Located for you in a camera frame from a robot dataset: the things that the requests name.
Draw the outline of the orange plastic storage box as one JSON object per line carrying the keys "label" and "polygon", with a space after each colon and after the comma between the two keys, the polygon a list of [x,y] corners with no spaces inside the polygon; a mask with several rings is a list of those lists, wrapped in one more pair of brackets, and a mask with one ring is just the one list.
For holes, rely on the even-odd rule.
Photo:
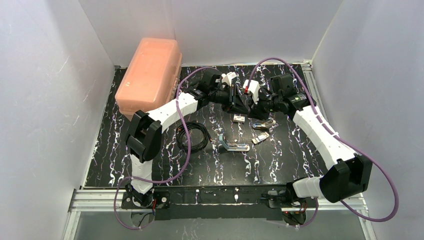
{"label": "orange plastic storage box", "polygon": [[182,57],[174,39],[143,38],[115,94],[119,112],[131,120],[139,110],[146,113],[172,100]]}

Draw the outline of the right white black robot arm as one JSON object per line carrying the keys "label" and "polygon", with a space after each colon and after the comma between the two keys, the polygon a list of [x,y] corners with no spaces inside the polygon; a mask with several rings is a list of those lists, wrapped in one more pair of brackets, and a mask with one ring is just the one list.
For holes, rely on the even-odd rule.
{"label": "right white black robot arm", "polygon": [[289,73],[270,79],[272,90],[258,81],[246,80],[243,91],[249,95],[250,118],[265,120],[281,112],[306,134],[324,160],[327,172],[319,177],[305,177],[287,183],[283,199],[296,202],[305,198],[326,199],[337,203],[368,189],[372,162],[336,138],[315,101],[306,91],[297,91]]}

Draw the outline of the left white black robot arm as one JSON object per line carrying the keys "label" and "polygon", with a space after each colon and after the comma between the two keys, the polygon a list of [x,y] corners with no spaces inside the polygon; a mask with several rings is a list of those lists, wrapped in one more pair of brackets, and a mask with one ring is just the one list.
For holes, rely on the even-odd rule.
{"label": "left white black robot arm", "polygon": [[143,112],[138,110],[132,117],[125,136],[132,164],[131,183],[125,190],[131,199],[144,208],[153,202],[152,189],[165,180],[153,180],[153,159],[162,148],[162,134],[177,121],[181,121],[183,131],[188,131],[184,117],[195,113],[209,103],[220,104],[229,114],[246,115],[248,108],[237,90],[235,72],[221,73],[212,67],[202,67],[201,80],[195,85],[182,89],[177,87],[176,98],[170,102]]}

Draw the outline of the aluminium frame rail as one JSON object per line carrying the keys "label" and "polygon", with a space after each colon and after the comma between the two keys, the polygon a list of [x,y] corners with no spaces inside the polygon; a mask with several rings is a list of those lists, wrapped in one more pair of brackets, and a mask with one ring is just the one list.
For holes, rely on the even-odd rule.
{"label": "aluminium frame rail", "polygon": [[[120,113],[115,94],[125,74],[118,69],[112,82],[100,130],[96,139],[87,177],[81,190],[73,195],[71,208],[76,211],[113,211],[119,214],[141,212],[140,205],[129,198],[118,183],[132,173],[130,152],[124,137],[130,121]],[[167,202],[157,206],[157,219],[196,218],[267,218],[282,216],[271,209],[261,195],[282,190],[286,183],[306,177],[321,177],[331,167],[324,151],[283,113],[271,113],[276,124],[269,138],[251,144],[260,134],[253,129],[257,122],[233,122],[218,103],[209,103],[189,114],[189,122],[203,124],[211,135],[206,148],[194,152],[183,175],[154,188],[154,196]],[[225,150],[219,136],[230,142],[247,143],[245,153]]]}

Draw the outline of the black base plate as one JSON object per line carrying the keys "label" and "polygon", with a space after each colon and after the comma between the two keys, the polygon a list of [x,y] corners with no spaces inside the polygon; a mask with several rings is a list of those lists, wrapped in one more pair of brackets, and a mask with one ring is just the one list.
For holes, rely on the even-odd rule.
{"label": "black base plate", "polygon": [[126,190],[118,198],[122,210],[146,210],[157,221],[179,219],[265,219],[303,224],[306,211],[315,210],[310,197],[295,198],[284,184],[155,186],[153,201],[143,207]]}

